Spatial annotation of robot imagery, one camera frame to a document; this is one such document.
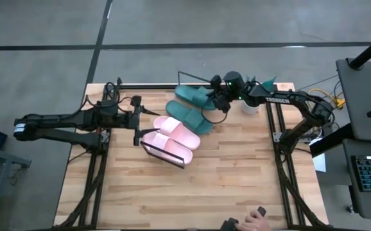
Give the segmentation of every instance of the concrete floor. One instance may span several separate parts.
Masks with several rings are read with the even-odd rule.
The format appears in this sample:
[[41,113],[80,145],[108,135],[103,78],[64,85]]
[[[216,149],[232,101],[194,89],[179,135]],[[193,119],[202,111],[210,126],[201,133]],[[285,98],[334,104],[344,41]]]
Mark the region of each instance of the concrete floor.
[[[106,0],[0,0],[0,46],[93,45],[105,4]],[[103,43],[370,41],[371,0],[115,0]],[[356,56],[364,48],[102,51],[94,83],[118,76],[126,83],[176,82],[178,70],[204,78],[236,70],[260,81],[278,76],[277,81],[292,81],[301,88],[335,75],[335,60]],[[0,51],[0,130],[12,134],[13,120],[24,114],[76,110],[92,54]],[[315,87],[330,92],[337,81]],[[336,117],[340,125],[349,121],[346,109],[337,110]],[[9,136],[5,150],[33,163],[20,173],[16,186],[7,185],[0,202],[0,230],[50,227],[70,145],[17,142]],[[371,220],[344,210],[350,204],[345,186],[320,183],[330,224],[371,230]]]

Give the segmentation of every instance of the teal slipper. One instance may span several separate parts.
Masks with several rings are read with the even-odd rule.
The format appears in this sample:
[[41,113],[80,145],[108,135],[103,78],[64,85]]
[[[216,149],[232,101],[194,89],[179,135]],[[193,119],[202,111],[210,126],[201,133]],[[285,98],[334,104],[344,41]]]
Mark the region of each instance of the teal slipper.
[[212,130],[212,123],[203,118],[201,111],[195,108],[187,108],[175,100],[171,100],[167,103],[166,112],[171,117],[183,123],[184,126],[195,134],[207,134]]
[[194,87],[189,87],[186,85],[178,85],[175,88],[175,96],[177,98],[196,107],[204,107],[205,110],[215,110],[216,107],[214,107],[211,99],[207,103],[205,103],[208,100],[207,94],[210,92],[211,90],[208,90],[204,87],[196,89]]

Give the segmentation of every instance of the pink slipper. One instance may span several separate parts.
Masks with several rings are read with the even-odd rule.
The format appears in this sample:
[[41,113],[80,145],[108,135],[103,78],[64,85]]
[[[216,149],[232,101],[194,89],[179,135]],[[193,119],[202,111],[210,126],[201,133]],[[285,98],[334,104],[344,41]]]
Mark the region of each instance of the pink slipper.
[[[193,152],[191,152],[191,150],[181,146],[180,144],[170,139],[170,137],[163,135],[161,133],[158,132],[147,133],[146,135],[144,135],[143,141],[147,144],[151,144],[152,146],[155,146],[157,148],[160,148],[164,151],[167,151],[171,154],[183,158],[184,164],[190,164],[191,159],[193,159]],[[179,162],[182,164],[182,161],[175,157],[162,153],[161,151],[153,149],[147,145],[145,145],[145,147],[147,148],[148,151],[150,151],[154,155],[158,155],[172,162]]]
[[186,128],[180,121],[168,117],[160,116],[154,120],[154,128],[160,128],[161,134],[167,135],[175,142],[183,145],[184,147],[195,150],[200,145],[200,138]]

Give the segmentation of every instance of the human hand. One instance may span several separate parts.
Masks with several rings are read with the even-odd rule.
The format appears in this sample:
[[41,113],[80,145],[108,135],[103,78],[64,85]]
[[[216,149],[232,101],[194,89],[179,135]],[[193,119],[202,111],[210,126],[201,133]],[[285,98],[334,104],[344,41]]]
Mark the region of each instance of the human hand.
[[260,212],[253,209],[245,217],[245,222],[236,223],[236,229],[239,231],[271,231],[267,219]]

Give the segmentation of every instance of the wooden table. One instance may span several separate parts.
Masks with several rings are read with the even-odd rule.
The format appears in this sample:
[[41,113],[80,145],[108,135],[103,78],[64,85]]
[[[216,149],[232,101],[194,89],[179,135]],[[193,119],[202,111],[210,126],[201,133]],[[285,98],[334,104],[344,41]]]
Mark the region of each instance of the wooden table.
[[[101,99],[103,86],[87,86],[86,94],[91,101]],[[288,90],[294,86],[278,83],[278,88]],[[166,103],[175,99],[173,90],[121,91],[121,97],[136,94],[142,96],[147,109],[161,115],[166,115]],[[129,109],[128,104],[122,103],[123,109]],[[113,129],[98,228],[215,229],[229,217],[243,220],[250,209],[260,205],[267,210],[272,228],[286,228],[265,106],[261,105],[255,115],[245,115],[240,101],[231,105],[227,120],[215,124],[210,134],[201,136],[201,146],[193,151],[194,158],[185,169],[134,147],[132,130]],[[282,109],[287,128],[300,122],[300,112],[294,106],[283,105]],[[220,111],[206,114],[212,121],[223,116]],[[155,118],[142,115],[141,128],[152,128]],[[73,146],[70,158],[83,151]],[[63,222],[82,198],[89,159],[89,155],[84,155],[68,165],[55,225]],[[301,196],[327,223],[310,154],[295,151],[293,161]],[[290,204],[295,217],[292,198]]]

